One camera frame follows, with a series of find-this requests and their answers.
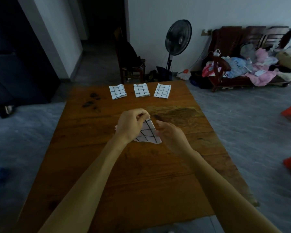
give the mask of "black electric fan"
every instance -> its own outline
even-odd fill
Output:
[[[181,19],[172,24],[167,32],[165,40],[165,46],[167,51],[169,52],[166,66],[167,71],[162,67],[157,67],[159,74],[165,74],[164,72],[162,72],[165,71],[169,77],[172,57],[174,55],[181,54],[186,49],[187,45],[190,42],[191,36],[192,26],[188,20]]]

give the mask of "person's left hand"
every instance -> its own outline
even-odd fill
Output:
[[[118,121],[115,135],[128,144],[138,136],[143,122],[148,118],[150,114],[144,109],[124,111]]]

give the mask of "grid pattern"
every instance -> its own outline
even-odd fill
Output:
[[[114,87],[109,86],[109,89],[111,92],[112,100],[127,96],[123,84],[120,84]]]
[[[161,139],[155,135],[155,127],[151,119],[143,122],[139,135],[134,139],[137,142],[152,142],[154,144],[162,143]]]
[[[158,84],[154,93],[155,97],[168,99],[171,85]]]
[[[136,97],[150,96],[149,89],[146,83],[134,84]]]

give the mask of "wooden sofa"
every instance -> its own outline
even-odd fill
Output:
[[[244,43],[252,43],[256,49],[262,47],[270,49],[274,42],[279,41],[278,48],[284,48],[291,39],[291,29],[285,26],[277,26],[267,28],[265,26],[249,26],[242,28],[241,26],[221,27],[213,31],[212,40],[208,49],[208,57],[203,61],[202,67],[208,61],[214,61],[214,77],[209,77],[213,84],[212,91],[215,92],[222,87],[237,87],[237,86],[253,86],[248,77],[224,78],[223,72],[230,71],[229,64],[222,59],[222,56],[239,57],[240,49]],[[220,56],[213,56],[216,49],[221,52]],[[222,67],[218,72],[217,64]],[[285,82],[279,76],[272,79],[269,84],[281,84],[287,86],[291,82]]]

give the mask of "hand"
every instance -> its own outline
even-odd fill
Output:
[[[115,135],[128,144],[139,135],[143,122],[148,118],[150,115],[144,109],[124,111],[118,121]]]
[[[173,153],[180,155],[193,150],[181,128],[176,127],[172,123],[159,120],[156,120],[156,122],[162,128],[157,131],[157,135]]]

